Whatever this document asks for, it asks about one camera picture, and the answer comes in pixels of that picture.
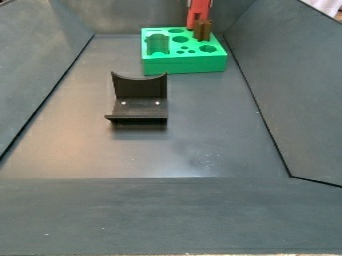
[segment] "black bracket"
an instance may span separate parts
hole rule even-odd
[[[130,79],[113,72],[110,74],[116,100],[112,114],[104,117],[112,122],[146,119],[165,121],[166,73],[150,79]]]

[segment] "red object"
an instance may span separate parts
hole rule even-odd
[[[194,20],[208,19],[208,9],[212,0],[190,0],[186,15],[186,28],[193,29]]]

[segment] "green block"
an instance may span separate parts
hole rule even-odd
[[[157,49],[164,42],[146,40],[149,37],[168,37],[168,53],[154,52],[148,55],[146,49]],[[209,41],[197,42],[193,32],[185,27],[142,28],[141,29],[141,59],[144,75],[220,72],[225,70],[226,52],[210,33]]]

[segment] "gray wall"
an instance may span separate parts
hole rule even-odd
[[[214,0],[213,30],[222,32],[255,0]],[[185,0],[61,0],[97,34],[138,33],[141,27],[184,26]]]
[[[0,156],[92,37],[58,0],[0,7]]]
[[[342,185],[342,26],[256,0],[225,33],[289,172]]]

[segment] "white wall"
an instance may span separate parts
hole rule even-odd
[[[325,13],[328,16],[333,17],[337,9],[342,6],[342,0],[301,0],[304,3],[309,4],[320,12]]]

